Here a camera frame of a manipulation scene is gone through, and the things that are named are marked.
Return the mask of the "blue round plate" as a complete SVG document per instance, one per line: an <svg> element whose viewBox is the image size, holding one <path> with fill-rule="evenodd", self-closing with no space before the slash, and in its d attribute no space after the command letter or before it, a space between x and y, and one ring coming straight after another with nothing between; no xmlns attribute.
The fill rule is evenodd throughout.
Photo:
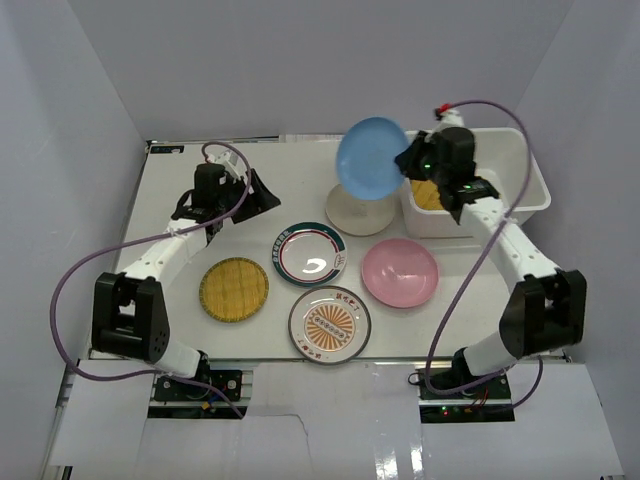
<svg viewBox="0 0 640 480"><path fill-rule="evenodd" d="M405 177L395 157L409 147L404 130L386 117L369 117L343 136L336 154L340 184L351 196L377 201L393 194Z"/></svg>

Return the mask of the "green rimmed white plate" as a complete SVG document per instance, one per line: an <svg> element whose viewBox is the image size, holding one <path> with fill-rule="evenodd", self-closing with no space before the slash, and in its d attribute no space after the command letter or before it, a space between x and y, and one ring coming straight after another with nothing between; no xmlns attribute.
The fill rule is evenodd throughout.
<svg viewBox="0 0 640 480"><path fill-rule="evenodd" d="M300 222L285 228L274 240L271 262L282 279L299 287L334 281L347 264L347 245L332 227Z"/></svg>

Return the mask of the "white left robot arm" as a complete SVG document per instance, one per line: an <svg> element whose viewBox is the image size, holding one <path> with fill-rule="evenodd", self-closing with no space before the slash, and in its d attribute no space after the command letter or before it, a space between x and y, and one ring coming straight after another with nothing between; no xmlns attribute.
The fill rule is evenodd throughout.
<svg viewBox="0 0 640 480"><path fill-rule="evenodd" d="M168 236L123 271L96 280L92 347L177 376L177 387L188 398L205 396L211 374L199 366L200 351L171 337L164 289L211 243L225 219L237 224L279 205L253 168L240 174L229 164L199 164L194 187L170 217Z"/></svg>

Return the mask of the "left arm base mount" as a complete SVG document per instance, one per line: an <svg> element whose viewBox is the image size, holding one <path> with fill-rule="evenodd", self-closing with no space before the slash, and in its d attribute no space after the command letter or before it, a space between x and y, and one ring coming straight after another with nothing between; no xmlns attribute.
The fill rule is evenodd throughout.
<svg viewBox="0 0 640 480"><path fill-rule="evenodd" d="M244 373L237 369L211 370L202 382L220 390L242 413L248 397L243 392ZM240 417L218 394L187 385L168 376L159 377L153 387L148 408L152 419L239 420Z"/></svg>

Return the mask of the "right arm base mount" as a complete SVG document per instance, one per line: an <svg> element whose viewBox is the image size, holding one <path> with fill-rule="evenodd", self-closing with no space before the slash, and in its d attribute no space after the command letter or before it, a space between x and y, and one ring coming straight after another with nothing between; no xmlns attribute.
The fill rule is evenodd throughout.
<svg viewBox="0 0 640 480"><path fill-rule="evenodd" d="M426 424L509 423L515 421L509 382L505 375L449 396L439 396L424 384L424 370L407 381L418 388L420 420Z"/></svg>

